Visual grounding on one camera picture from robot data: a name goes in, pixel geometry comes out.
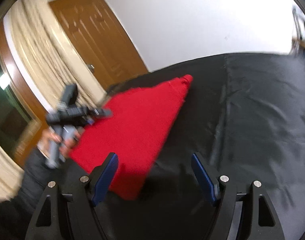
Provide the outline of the dark jacket left forearm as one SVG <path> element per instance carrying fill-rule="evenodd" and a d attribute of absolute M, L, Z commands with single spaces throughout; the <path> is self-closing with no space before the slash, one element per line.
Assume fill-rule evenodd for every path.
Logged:
<path fill-rule="evenodd" d="M 16 196 L 0 202 L 0 239 L 25 239 L 31 217 L 52 172 L 46 165 L 46 157 L 34 148 L 25 162 Z"/>

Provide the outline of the person's left hand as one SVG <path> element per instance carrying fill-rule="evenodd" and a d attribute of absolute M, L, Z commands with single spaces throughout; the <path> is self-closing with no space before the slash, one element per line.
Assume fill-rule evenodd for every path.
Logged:
<path fill-rule="evenodd" d="M 78 144 L 81 135 L 84 133 L 82 127 L 78 127 L 74 131 L 74 135 L 71 138 L 63 140 L 58 134 L 56 134 L 51 128 L 44 129 L 41 135 L 41 139 L 37 143 L 37 148 L 41 153 L 49 158 L 50 151 L 49 146 L 51 142 L 58 144 L 60 154 L 65 158 L 69 158 L 71 150 Z"/>

